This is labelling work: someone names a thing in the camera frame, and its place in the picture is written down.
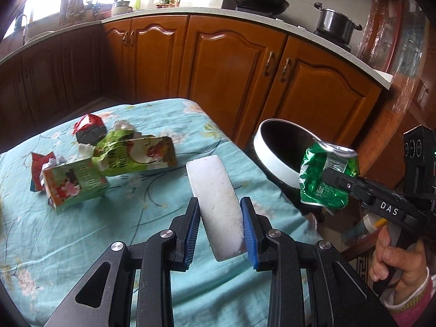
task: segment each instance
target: metal screw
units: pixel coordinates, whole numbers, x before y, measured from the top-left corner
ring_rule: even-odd
[[[277,237],[280,237],[280,236],[282,235],[282,231],[273,228],[273,229],[271,229],[271,230],[268,231],[268,235],[269,235],[270,237],[277,238]]]
[[[330,249],[331,248],[331,243],[326,241],[326,240],[321,240],[318,242],[319,247],[321,247],[321,249]]]
[[[173,231],[166,229],[161,231],[161,237],[162,238],[169,238],[173,235]]]
[[[110,246],[110,248],[115,252],[122,250],[123,247],[124,247],[124,243],[119,241],[112,243],[112,246]]]

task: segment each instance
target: green aluminum can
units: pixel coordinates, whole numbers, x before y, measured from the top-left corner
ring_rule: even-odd
[[[328,211],[348,204],[348,192],[327,185],[321,180],[325,168],[356,177],[359,161],[356,151],[343,146],[317,141],[306,150],[299,173],[301,202],[325,207]]]

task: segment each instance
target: camera lens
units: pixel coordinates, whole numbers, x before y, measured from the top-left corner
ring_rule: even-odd
[[[414,158],[415,157],[415,140],[410,141],[409,148],[410,148],[410,157]]]
[[[420,156],[421,156],[421,153],[422,153],[422,144],[421,144],[421,140],[418,140],[418,141],[416,142],[416,155],[417,155],[418,157],[420,157]]]

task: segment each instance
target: upper cabinet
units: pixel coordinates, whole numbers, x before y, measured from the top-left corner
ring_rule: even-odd
[[[100,27],[75,29],[61,35],[62,69],[70,111],[78,110],[101,96]]]
[[[381,89],[338,56],[288,37],[260,121],[286,119],[322,140],[349,146]]]
[[[62,77],[60,36],[41,41],[21,55],[26,96],[37,130],[42,132],[70,113]]]
[[[100,82],[103,96],[131,103],[129,80],[129,33],[131,19],[103,24],[100,42]]]
[[[132,20],[129,70],[136,102],[178,96],[187,16]]]
[[[0,153],[37,134],[25,95],[21,56],[0,66]]]
[[[286,34],[253,23],[191,16],[180,92],[199,104],[239,147],[255,130]]]

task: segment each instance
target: blue floral tablecloth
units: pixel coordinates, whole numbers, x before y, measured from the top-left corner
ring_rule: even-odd
[[[185,212],[192,191],[184,165],[195,158],[219,155],[239,199],[251,197],[257,213],[295,240],[315,243],[320,239],[280,190],[194,102],[169,99],[115,106],[96,114],[108,129],[115,120],[127,119],[143,134],[170,136],[179,167],[109,177],[110,187],[103,197],[56,215],[44,193],[29,190],[30,153],[54,151],[68,161],[79,159],[72,134],[77,119],[0,155],[1,280],[30,324],[43,326],[111,243],[146,241]],[[176,327],[267,325],[271,273],[254,271],[246,254],[215,261],[202,225],[189,270],[171,274]],[[308,306],[306,283],[304,287]]]

